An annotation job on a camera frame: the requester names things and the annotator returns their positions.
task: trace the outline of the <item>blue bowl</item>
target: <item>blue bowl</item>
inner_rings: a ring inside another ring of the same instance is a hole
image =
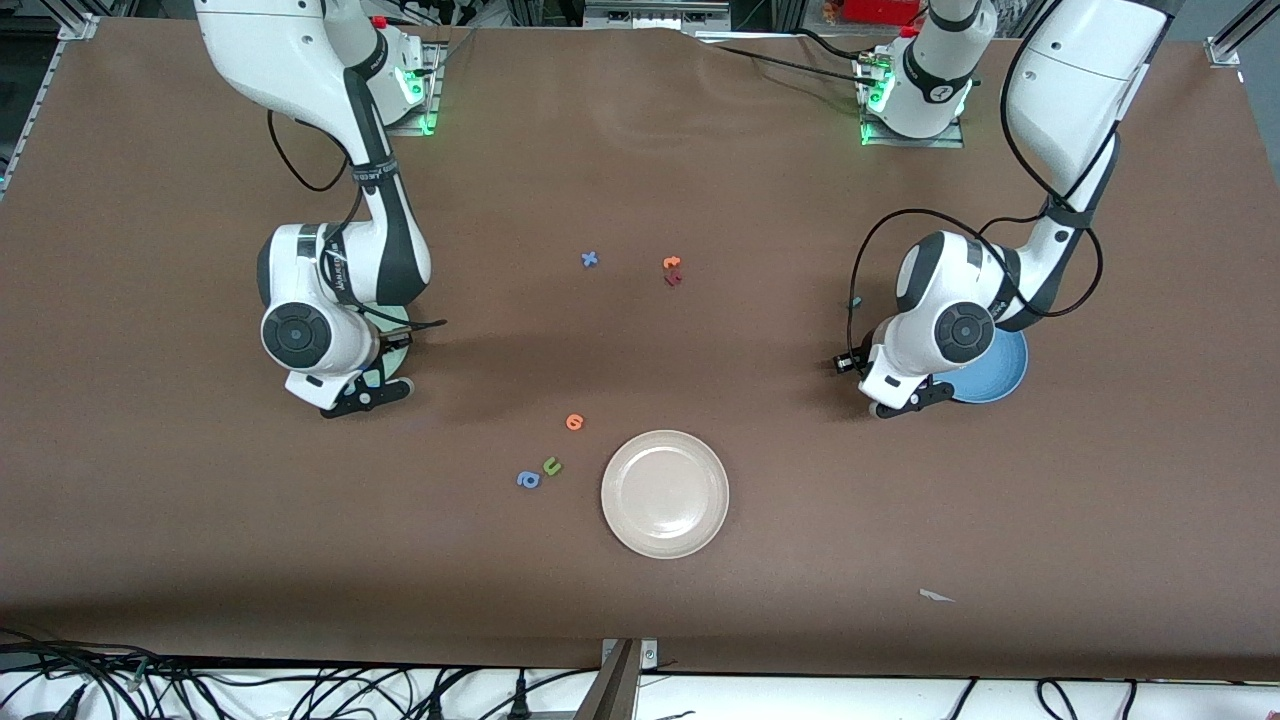
[[[956,388],[960,402],[995,402],[1018,389],[1027,375],[1027,338],[1021,332],[996,331],[991,347],[963,370],[938,373],[933,379]]]

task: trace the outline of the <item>red object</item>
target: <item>red object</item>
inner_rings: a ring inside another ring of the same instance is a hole
[[[855,23],[905,26],[919,10],[920,0],[845,0],[841,14]]]

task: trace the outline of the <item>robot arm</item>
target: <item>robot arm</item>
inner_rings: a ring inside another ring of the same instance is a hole
[[[1143,0],[1057,3],[1010,70],[1006,95],[1012,133],[1050,168],[1044,217],[1018,250],[995,246],[1009,278],[979,242],[956,233],[911,247],[899,270],[899,314],[872,334],[859,389],[900,410],[933,373],[980,357],[996,327],[1037,322],[1019,293],[1050,307],[1119,158],[1111,129],[1170,20]]]
[[[899,37],[884,50],[892,77],[873,94],[868,110],[893,132],[928,138],[960,114],[973,87],[973,70],[996,35],[991,0],[934,0],[915,37]]]
[[[329,8],[338,4],[328,0]],[[196,9],[223,78],[334,137],[369,206],[367,222],[280,227],[259,255],[262,345],[289,370],[291,392],[333,409],[381,351],[378,328],[349,306],[401,306],[417,297],[431,277],[426,242],[362,65],[344,65],[330,45],[325,3],[201,0]]]

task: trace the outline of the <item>white floor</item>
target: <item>white floor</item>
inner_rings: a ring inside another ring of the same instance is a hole
[[[385,670],[365,676],[376,679]],[[421,700],[430,691],[435,670],[413,670],[410,679],[396,678],[384,687],[402,702],[412,696]],[[530,684],[554,674],[554,670],[530,671]],[[239,680],[271,675],[300,674],[289,671],[236,671],[223,673]],[[0,697],[4,697],[29,673],[0,675]],[[594,674],[566,678],[548,684],[529,696],[530,708],[575,710]],[[483,670],[458,682],[444,696],[444,714],[448,720],[476,720],[498,702],[511,696],[516,679],[515,670]],[[82,684],[79,679],[36,680],[22,689],[5,707],[0,707],[0,720],[22,720],[35,712],[52,712]],[[257,688],[225,688],[210,683],[223,708],[236,720],[287,720],[297,700],[311,685],[310,682],[278,683]],[[748,676],[644,676],[636,710],[636,720],[659,720],[686,711],[694,711],[690,720],[750,720],[750,719],[856,719],[856,720],[942,720],[948,717],[955,701],[965,687],[965,680],[914,680],[914,679],[833,679],[833,678],[748,678]],[[1117,720],[1128,693],[1120,682],[1068,682],[1062,683],[1080,720]],[[78,720],[111,720],[111,715],[96,685],[90,684],[81,705]],[[340,702],[358,692],[348,683],[311,714],[326,719]],[[1068,712],[1057,703],[1053,693],[1051,706],[1062,716]],[[141,703],[142,696],[136,697]],[[175,693],[163,698],[166,716],[187,717]],[[357,707],[372,710],[379,720],[399,720],[399,714],[376,696],[366,694]],[[197,703],[200,717],[214,719],[214,712]],[[361,712],[348,715],[370,719]],[[1194,683],[1142,683],[1130,712],[1130,720],[1267,720],[1271,712],[1280,717],[1280,687],[1226,685]],[[120,707],[122,720],[129,712]],[[494,715],[502,720],[506,708]],[[969,697],[961,720],[1020,720],[1046,719],[1036,698],[1036,683],[1023,680],[983,680]]]

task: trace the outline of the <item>table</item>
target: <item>table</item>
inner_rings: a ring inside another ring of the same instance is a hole
[[[253,260],[349,186],[289,178],[195,23],[104,20],[0,204],[0,618],[205,655],[568,666],[649,635],[690,670],[1275,679],[1280,195],[1198,46],[1161,50],[1096,223],[1106,277],[1028,331],[1016,393],[873,421],[829,370],[877,218],[1038,209],[996,115],[1012,50],[966,147],[927,151],[860,146],[841,81],[675,32],[481,31],[438,133],[394,142],[436,268],[413,313],[449,324],[410,354],[413,397],[324,421],[259,345]],[[308,176],[340,160],[283,141]],[[936,228],[868,251],[859,334]],[[1092,272],[1084,247],[1062,300]],[[611,454],[664,427],[732,493],[671,562],[599,509]]]

